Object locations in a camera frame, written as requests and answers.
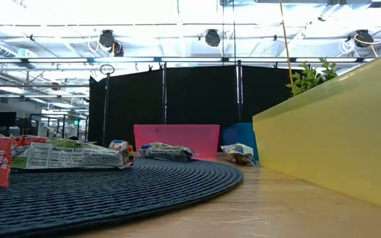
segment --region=plant leaf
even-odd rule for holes
[[[313,83],[314,83],[314,85],[316,85],[316,84],[318,84],[318,82],[320,81],[320,79],[321,79],[321,76],[317,76],[315,79],[314,79],[314,81],[313,81]]]

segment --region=spotlight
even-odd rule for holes
[[[205,42],[211,47],[220,45],[220,36],[215,29],[208,29],[205,35]]]
[[[355,45],[360,48],[366,48],[369,47],[370,44],[364,44],[365,43],[373,43],[373,37],[368,33],[368,30],[357,30],[357,34],[354,37],[355,39]]]
[[[124,56],[123,46],[114,39],[112,30],[103,30],[103,33],[99,36],[99,43],[105,48],[108,48],[108,52],[112,52],[114,57]]]

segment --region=wooden table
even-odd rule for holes
[[[72,237],[381,238],[375,205],[265,168],[237,167],[243,183],[211,202]]]

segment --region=black curtain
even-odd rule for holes
[[[288,69],[242,66],[243,122],[252,122],[252,116],[289,99],[288,83]]]
[[[167,124],[237,122],[234,66],[167,68]]]
[[[134,124],[163,123],[162,79],[162,70],[111,77],[106,115],[106,143],[113,139],[123,139],[135,146]],[[105,83],[106,79],[91,83],[89,140],[99,143],[103,140],[105,90],[101,90],[101,87],[105,88]]]
[[[105,107],[105,79],[97,82],[92,77],[89,80],[89,131],[87,140],[103,142]]]

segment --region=crumpled wrapper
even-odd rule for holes
[[[255,166],[254,150],[242,143],[221,146],[228,161],[238,165],[251,164]]]
[[[167,145],[164,143],[154,142],[141,146],[139,153],[142,158],[165,159],[171,161],[186,162],[196,153],[180,145]]]

